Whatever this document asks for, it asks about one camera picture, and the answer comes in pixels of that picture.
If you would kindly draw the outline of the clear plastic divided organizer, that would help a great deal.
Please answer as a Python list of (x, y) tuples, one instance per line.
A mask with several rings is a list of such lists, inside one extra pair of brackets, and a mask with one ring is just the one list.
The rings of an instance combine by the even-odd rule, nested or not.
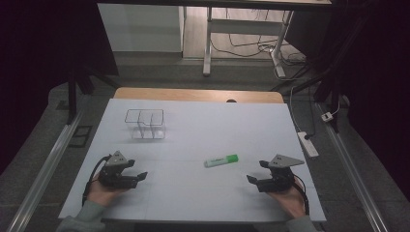
[(125, 123), (133, 139), (165, 139), (162, 109), (129, 109)]

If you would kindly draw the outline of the black metal stand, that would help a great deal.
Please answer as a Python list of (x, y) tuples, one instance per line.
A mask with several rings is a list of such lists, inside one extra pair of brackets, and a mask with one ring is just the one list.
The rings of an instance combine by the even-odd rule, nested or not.
[(290, 29), (285, 38), (302, 51), (307, 60), (305, 65), (289, 81), (272, 88), (290, 86), (298, 77), (302, 77), (309, 68), (315, 69), (315, 76), (293, 90), (282, 91), (284, 95), (296, 94), (319, 83), (313, 94), (316, 102), (323, 102), (332, 96), (332, 110), (337, 110), (339, 83), (342, 69), (348, 54), (368, 20), (368, 14), (361, 13), (302, 13), (296, 12), (290, 22)]
[(92, 83), (91, 77), (94, 76), (108, 86), (118, 89), (121, 85), (102, 72), (97, 71), (91, 66), (76, 65), (72, 68), (68, 76), (68, 100), (69, 100), (69, 118), (67, 124), (70, 125), (77, 115), (77, 94), (76, 89), (79, 89), (85, 95), (91, 95), (95, 86)]

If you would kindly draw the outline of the white cabinet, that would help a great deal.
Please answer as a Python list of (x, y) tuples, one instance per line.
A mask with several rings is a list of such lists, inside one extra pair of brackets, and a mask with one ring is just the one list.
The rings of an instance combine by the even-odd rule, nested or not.
[(183, 51), (183, 7), (99, 4), (98, 8), (114, 51)]

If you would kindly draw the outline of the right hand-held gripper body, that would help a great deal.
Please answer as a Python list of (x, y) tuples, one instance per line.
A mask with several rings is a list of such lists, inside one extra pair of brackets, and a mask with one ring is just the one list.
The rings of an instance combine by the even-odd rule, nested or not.
[(283, 155), (276, 155), (271, 161), (268, 161), (271, 171), (271, 178), (258, 180), (257, 188), (260, 192), (282, 192), (295, 187), (300, 192), (305, 192), (295, 182), (295, 175), (291, 166), (301, 165), (304, 162), (300, 159), (294, 159)]

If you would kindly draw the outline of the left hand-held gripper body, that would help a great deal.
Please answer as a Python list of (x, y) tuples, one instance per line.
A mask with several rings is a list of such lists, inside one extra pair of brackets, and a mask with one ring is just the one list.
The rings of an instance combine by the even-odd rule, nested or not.
[(137, 178), (122, 175), (122, 172), (128, 168), (128, 160), (120, 151), (116, 151), (102, 167), (99, 182), (108, 188), (135, 189)]

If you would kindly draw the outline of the green highlighter pen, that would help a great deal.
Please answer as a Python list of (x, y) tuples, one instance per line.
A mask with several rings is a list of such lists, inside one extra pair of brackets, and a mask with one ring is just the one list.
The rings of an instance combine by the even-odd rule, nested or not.
[(220, 158), (207, 159), (204, 161), (204, 166), (206, 168), (210, 168), (210, 167), (215, 167), (219, 165), (237, 162), (238, 160), (239, 158), (237, 155), (228, 155), (228, 156), (220, 157)]

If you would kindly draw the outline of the person's right hand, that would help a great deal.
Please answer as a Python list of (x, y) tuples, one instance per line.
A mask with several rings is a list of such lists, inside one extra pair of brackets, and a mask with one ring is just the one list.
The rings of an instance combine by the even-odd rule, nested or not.
[(268, 192), (268, 195), (275, 199), (292, 219), (301, 218), (306, 214), (304, 197), (295, 187), (282, 192)]

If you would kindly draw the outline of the white desk frame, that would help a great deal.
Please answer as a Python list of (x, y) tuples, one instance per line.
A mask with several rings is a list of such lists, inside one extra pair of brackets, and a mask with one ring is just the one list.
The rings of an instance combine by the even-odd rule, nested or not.
[(285, 11), (281, 22), (277, 21), (257, 21), (257, 20), (239, 20), (239, 19), (219, 19), (213, 18), (213, 9), (207, 8), (206, 24), (206, 44), (204, 51), (203, 75), (209, 76), (211, 72), (211, 36), (213, 34), (239, 34), (239, 35), (260, 35), (276, 36), (277, 43), (269, 49), (269, 54), (274, 63), (275, 74), (277, 77), (284, 78), (285, 72), (280, 63), (279, 53), (284, 41), (291, 17), (292, 11)]

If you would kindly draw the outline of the aluminium rail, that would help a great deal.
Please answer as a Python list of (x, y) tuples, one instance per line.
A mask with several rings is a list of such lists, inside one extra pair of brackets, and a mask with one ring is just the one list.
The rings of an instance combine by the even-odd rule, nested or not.
[(339, 132), (335, 131), (330, 123), (320, 121), (320, 124), (324, 127), (336, 149), (337, 156), (339, 157), (346, 175), (363, 206), (372, 230), (374, 232), (391, 232), (387, 221), (385, 221), (382, 216), (381, 211), (368, 190), (356, 163), (352, 159), (351, 153), (348, 151), (342, 136)]
[(74, 131), (76, 130), (90, 99), (91, 97), (89, 95), (85, 95), (80, 98), (78, 107), (76, 108), (76, 113), (74, 114), (71, 122), (63, 127), (60, 135), (54, 143), (54, 146), (44, 161), (40, 172), (34, 180), (31, 188), (29, 188), (27, 194), (25, 195), (25, 198), (20, 204), (6, 232), (24, 232), (32, 215), (39, 205), (41, 198), (43, 197), (44, 191), (46, 190), (56, 167), (58, 166), (71, 138), (73, 137)]

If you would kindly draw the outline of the person's left hand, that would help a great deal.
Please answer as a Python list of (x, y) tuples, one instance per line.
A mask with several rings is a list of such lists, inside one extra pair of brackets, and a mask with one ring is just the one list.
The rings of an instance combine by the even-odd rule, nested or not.
[(124, 192), (126, 192), (125, 189), (107, 188), (98, 180), (95, 180), (91, 183), (87, 199), (107, 207), (117, 196)]

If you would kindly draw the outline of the wooden table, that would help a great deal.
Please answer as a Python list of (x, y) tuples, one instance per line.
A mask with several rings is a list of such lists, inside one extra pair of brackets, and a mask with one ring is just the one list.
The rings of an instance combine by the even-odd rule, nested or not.
[(114, 99), (181, 102), (226, 102), (232, 99), (241, 103), (283, 103), (283, 97), (278, 92), (132, 87), (118, 88)]

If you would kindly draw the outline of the white power strip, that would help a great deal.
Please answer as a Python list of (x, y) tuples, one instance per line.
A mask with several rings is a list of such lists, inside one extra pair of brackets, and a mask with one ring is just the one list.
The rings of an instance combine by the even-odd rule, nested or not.
[(307, 155), (310, 158), (316, 158), (319, 156), (316, 148), (314, 147), (313, 143), (311, 142), (311, 140), (308, 137), (308, 134), (304, 131), (300, 131), (297, 133), (299, 140), (303, 146), (303, 148), (305, 149), (305, 151), (307, 152)]

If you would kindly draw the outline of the white board sheet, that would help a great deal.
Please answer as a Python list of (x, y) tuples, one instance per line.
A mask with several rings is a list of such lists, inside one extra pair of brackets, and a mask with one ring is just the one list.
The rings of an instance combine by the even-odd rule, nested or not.
[[(133, 139), (129, 109), (162, 109), (165, 139)], [(267, 179), (260, 160), (305, 156), (284, 103), (109, 101), (60, 216), (76, 215), (96, 163), (120, 151), (135, 160), (128, 174), (148, 172), (116, 198), (106, 219), (153, 222), (272, 222), (286, 213), (249, 183)], [(206, 168), (204, 161), (237, 155), (237, 162)]]

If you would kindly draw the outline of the black square floor frame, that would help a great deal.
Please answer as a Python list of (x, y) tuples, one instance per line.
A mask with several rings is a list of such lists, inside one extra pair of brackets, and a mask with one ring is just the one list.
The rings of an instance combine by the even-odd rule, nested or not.
[(71, 148), (84, 148), (90, 138), (92, 126), (78, 126), (69, 143)]

